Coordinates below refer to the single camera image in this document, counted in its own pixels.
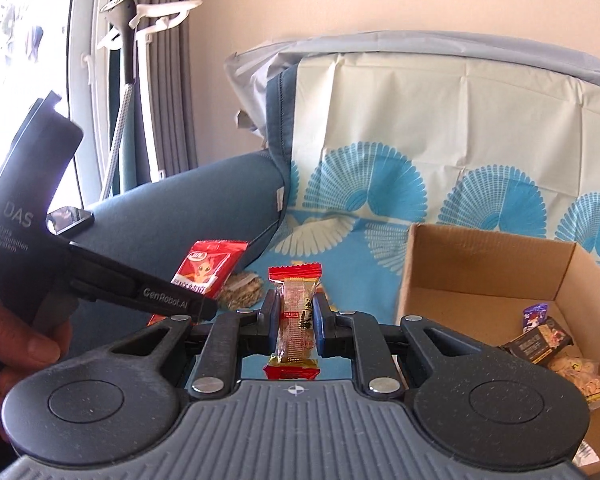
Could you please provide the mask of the smartphone on sofa arm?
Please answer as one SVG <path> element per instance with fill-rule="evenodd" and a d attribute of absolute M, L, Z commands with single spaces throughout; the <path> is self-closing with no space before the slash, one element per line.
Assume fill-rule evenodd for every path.
<path fill-rule="evenodd" d="M 46 216 L 47 229 L 54 235 L 74 237 L 94 224 L 95 216 L 91 211 L 75 206 L 62 206 Z"/>

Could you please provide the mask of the person's left hand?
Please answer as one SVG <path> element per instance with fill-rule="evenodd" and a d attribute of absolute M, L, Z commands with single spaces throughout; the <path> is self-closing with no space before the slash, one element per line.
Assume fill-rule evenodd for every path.
<path fill-rule="evenodd" d="M 69 320 L 57 325 L 46 335 L 23 323 L 0 301 L 0 436 L 8 437 L 1 425 L 1 409 L 5 396 L 24 378 L 57 363 L 70 347 L 72 326 Z"/>

